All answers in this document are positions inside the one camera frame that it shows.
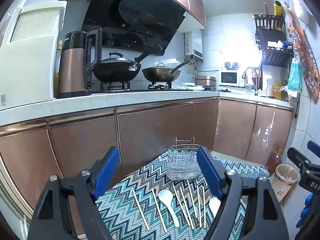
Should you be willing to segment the blue gloved right hand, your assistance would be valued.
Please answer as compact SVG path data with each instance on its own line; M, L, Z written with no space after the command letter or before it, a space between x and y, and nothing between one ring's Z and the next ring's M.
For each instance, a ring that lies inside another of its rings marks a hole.
M304 203L305 207L301 211L300 220L297 222L296 228L300 228L303 225L303 223L304 223L304 221L305 221L305 219L311 209L312 201L313 201L313 193L309 194L305 199L305 203Z

